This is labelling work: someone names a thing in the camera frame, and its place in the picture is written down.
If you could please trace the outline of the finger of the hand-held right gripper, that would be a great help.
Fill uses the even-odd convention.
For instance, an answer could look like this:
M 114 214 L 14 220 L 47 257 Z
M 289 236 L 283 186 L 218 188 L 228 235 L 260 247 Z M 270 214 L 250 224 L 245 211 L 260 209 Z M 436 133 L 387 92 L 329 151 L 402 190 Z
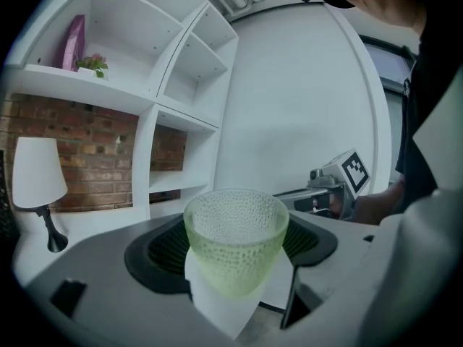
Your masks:
M 297 189 L 275 194 L 274 197 L 281 200 L 289 210 L 311 212 L 319 206 L 317 199 L 327 193 L 327 189 Z

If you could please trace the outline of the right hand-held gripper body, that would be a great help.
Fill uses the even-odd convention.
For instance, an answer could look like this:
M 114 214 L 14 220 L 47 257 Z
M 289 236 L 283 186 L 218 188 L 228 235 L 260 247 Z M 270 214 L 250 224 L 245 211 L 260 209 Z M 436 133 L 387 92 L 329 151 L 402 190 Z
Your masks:
M 351 149 L 337 155 L 321 168 L 312 170 L 307 187 L 328 190 L 327 194 L 317 199 L 317 210 L 329 210 L 330 193 L 343 194 L 344 211 L 338 219 L 347 220 L 352 217 L 355 201 L 369 181 L 370 174 L 362 159 L 355 149 Z

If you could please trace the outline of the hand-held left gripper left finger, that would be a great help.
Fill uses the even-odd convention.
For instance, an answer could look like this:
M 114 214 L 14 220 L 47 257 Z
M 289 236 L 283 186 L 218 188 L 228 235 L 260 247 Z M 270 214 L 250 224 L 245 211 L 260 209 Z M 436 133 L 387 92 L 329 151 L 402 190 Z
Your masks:
M 235 347 L 192 302 L 180 215 L 85 239 L 27 285 L 51 324 L 81 347 Z

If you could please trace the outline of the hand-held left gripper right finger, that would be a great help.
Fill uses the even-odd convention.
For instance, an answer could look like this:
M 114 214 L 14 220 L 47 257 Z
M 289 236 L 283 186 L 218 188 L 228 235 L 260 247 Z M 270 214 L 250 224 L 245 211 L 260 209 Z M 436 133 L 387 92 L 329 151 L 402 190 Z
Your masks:
M 290 213 L 304 222 L 326 229 L 338 239 L 338 246 L 330 257 L 314 267 L 304 269 L 308 287 L 324 301 L 359 265 L 370 247 L 370 243 L 364 238 L 376 234 L 378 227 L 323 218 L 295 210 Z M 249 347 L 264 347 L 267 340 L 282 333 L 280 324 L 283 314 L 279 310 L 287 305 L 292 272 L 289 259 L 281 254 L 272 269 L 261 303 L 249 321 Z

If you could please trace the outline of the green textured glass cup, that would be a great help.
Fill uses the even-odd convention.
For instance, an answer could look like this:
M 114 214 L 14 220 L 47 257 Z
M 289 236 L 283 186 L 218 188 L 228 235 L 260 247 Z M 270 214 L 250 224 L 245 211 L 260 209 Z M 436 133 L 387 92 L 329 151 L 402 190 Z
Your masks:
M 220 189 L 189 202 L 184 227 L 197 266 L 220 294 L 239 298 L 267 277 L 283 247 L 289 211 L 278 198 Z

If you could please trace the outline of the white shelving unit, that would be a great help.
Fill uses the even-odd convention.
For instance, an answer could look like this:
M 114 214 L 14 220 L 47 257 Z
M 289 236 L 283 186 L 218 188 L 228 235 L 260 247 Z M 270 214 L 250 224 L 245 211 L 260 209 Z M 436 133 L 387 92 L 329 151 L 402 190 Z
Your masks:
M 103 79 L 61 67 L 79 14 Z M 209 0 L 45 0 L 0 75 L 7 167 L 19 137 L 54 138 L 68 192 L 52 217 L 180 213 L 213 188 L 238 42 Z

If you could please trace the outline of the person's right forearm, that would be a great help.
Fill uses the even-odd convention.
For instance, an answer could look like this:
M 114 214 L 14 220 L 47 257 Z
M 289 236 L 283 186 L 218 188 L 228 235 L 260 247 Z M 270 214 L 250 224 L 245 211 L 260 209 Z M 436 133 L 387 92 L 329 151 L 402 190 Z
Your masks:
M 352 221 L 378 226 L 381 221 L 390 216 L 401 202 L 404 194 L 404 179 L 391 184 L 384 192 L 360 196 L 355 201 Z

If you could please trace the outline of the white table top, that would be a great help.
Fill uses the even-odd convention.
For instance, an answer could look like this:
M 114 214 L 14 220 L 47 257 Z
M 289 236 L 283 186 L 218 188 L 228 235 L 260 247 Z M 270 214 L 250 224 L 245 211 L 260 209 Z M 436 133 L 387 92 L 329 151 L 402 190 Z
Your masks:
M 32 279 L 77 243 L 92 236 L 146 221 L 136 208 L 55 214 L 53 221 L 67 236 L 69 243 L 64 251 L 52 253 L 47 250 L 47 234 L 39 218 L 30 213 L 20 213 L 17 219 L 21 223 L 23 233 L 15 250 L 13 268 L 14 274 L 25 290 Z M 259 307 L 271 274 L 248 296 L 230 299 L 219 294 L 204 279 L 192 253 L 186 256 L 184 270 L 192 286 L 192 302 L 195 308 L 213 326 L 235 341 Z

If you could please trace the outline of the person's right hand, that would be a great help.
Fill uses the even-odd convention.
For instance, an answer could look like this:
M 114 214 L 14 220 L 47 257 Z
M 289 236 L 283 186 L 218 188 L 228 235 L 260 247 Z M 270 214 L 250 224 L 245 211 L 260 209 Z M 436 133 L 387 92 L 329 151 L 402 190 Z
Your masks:
M 335 217 L 340 217 L 344 211 L 344 195 L 338 192 L 330 193 L 328 208 Z

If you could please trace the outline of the white shade table lamp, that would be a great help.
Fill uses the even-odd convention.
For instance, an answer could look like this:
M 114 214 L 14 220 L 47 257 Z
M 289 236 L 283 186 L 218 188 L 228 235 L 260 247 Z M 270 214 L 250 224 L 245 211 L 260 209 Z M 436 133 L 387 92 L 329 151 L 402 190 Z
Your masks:
M 68 239 L 56 229 L 50 205 L 67 192 L 57 141 L 45 137 L 19 137 L 14 152 L 12 200 L 15 207 L 34 212 L 44 220 L 47 248 L 53 253 L 66 249 Z

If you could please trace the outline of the potted flower in white pot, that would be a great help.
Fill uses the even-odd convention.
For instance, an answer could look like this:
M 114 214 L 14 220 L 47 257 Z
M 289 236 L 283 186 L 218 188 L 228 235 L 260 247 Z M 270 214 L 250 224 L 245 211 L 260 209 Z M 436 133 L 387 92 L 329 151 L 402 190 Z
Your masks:
M 75 66 L 79 68 L 89 69 L 95 72 L 97 78 L 103 79 L 105 77 L 104 71 L 108 69 L 106 57 L 95 53 L 92 56 L 86 56 L 83 59 L 76 60 Z

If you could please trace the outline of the pink book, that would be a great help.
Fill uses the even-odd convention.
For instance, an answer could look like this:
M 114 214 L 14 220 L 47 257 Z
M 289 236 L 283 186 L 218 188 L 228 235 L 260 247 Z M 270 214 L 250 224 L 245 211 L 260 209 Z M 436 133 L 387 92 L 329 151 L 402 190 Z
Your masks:
M 76 15 L 69 26 L 62 56 L 62 69 L 77 71 L 77 62 L 82 59 L 85 46 L 85 15 Z

